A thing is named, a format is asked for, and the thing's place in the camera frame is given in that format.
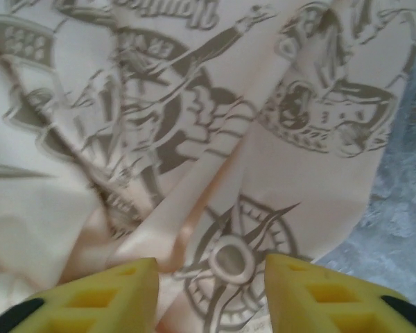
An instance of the fabric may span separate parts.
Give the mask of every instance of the fabric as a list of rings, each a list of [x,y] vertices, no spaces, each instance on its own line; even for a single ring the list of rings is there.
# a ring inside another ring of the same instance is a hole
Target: fabric
[[[0,1],[0,311],[156,257],[158,332],[268,332],[266,253],[349,234],[415,56],[416,0]]]
[[[370,206],[349,239],[318,263],[398,290],[416,304],[416,62]]]

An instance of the cartoon figure print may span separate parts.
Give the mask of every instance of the cartoon figure print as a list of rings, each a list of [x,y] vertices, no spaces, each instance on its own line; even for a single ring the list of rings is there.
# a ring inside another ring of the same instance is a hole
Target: cartoon figure print
[[[197,12],[191,17],[183,17],[179,12],[178,5],[182,1],[165,2],[169,6],[164,4],[166,12],[162,14],[191,19],[188,28],[207,30],[217,22],[214,12],[217,1],[195,1]],[[49,47],[49,50],[44,49],[43,59],[24,61],[43,68],[52,77],[58,76],[52,56],[58,47],[55,36],[61,34],[69,22],[107,31],[114,52],[107,61],[109,65],[91,75],[86,87],[78,94],[75,92],[73,99],[69,92],[64,92],[59,78],[54,80],[55,86],[48,89],[29,90],[25,94],[21,89],[14,89],[15,106],[8,112],[8,118],[14,122],[18,119],[25,128],[27,122],[35,123],[29,125],[43,132],[38,139],[42,142],[40,146],[49,148],[49,153],[55,151],[57,157],[66,157],[70,155],[67,149],[44,142],[44,139],[55,141],[52,130],[48,135],[46,128],[34,119],[20,121],[28,119],[28,113],[33,113],[34,108],[40,114],[55,95],[52,91],[63,91],[60,99],[68,106],[67,115],[62,115],[63,121],[68,117],[69,127],[75,129],[74,133],[68,133],[68,137],[75,138],[71,144],[73,151],[87,164],[111,214],[117,215],[118,220],[124,216],[124,222],[116,227],[119,229],[116,234],[125,234],[163,200],[160,178],[186,161],[197,160],[211,136],[221,127],[229,109],[241,100],[228,89],[214,87],[204,64],[237,44],[254,25],[274,17],[275,11],[271,6],[245,9],[244,16],[230,28],[191,49],[159,31],[117,26],[113,9],[122,6],[123,1],[55,0],[52,9],[63,20],[53,30],[16,16],[25,6],[40,6],[41,3],[43,1],[10,1],[8,7],[13,14],[0,17],[0,44],[6,44],[7,37],[2,36],[6,25],[13,29],[7,30],[8,40],[14,38],[13,31],[22,30],[25,36],[30,35],[31,30],[42,31],[44,44],[40,48]],[[146,14],[153,7],[148,10],[145,6],[131,4],[125,9],[137,10],[140,15],[136,19],[148,19]],[[16,54],[5,47],[0,51],[19,61],[25,57],[23,51]],[[135,192],[143,193],[138,197],[145,205],[127,199]]]
[[[204,333],[238,332],[265,305],[268,253],[301,257],[286,221],[296,206],[274,210],[240,195],[223,214],[207,208],[212,225],[198,240],[191,263],[175,273]]]
[[[387,144],[394,91],[404,88],[416,56],[416,1],[333,6],[309,3],[281,29],[275,51],[292,66],[259,122],[300,148],[350,158]],[[392,34],[401,43],[391,43]]]

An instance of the yellow plastic piece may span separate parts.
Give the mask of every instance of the yellow plastic piece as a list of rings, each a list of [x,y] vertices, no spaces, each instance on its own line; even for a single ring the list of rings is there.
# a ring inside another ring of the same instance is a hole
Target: yellow plastic piece
[[[159,291],[155,259],[139,259],[31,296],[45,304],[12,333],[151,333]]]
[[[285,255],[266,258],[273,333],[408,333],[416,328],[380,296],[380,287]]]

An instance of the compass rose design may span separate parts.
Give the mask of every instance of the compass rose design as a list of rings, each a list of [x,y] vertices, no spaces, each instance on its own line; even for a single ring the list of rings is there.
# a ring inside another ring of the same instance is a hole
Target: compass rose design
[[[266,303],[263,271],[268,253],[299,257],[284,216],[296,205],[273,210],[247,196],[213,220],[191,264],[175,274],[204,321],[203,332],[237,332]]]

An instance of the gray lace fabric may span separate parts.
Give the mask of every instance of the gray lace fabric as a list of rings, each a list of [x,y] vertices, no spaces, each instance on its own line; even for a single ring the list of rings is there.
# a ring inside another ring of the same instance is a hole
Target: gray lace fabric
[[[395,289],[416,304],[416,63],[365,216],[318,264]]]

